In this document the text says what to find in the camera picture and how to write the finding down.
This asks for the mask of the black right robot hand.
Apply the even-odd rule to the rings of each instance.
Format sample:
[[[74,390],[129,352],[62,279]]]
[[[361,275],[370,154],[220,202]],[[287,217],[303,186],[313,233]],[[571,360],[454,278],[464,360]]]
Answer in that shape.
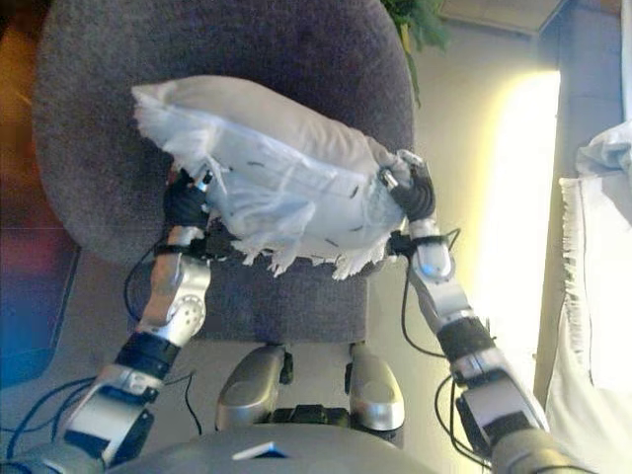
[[[434,183],[423,158],[400,149],[393,163],[380,169],[378,177],[410,223],[435,216]]]

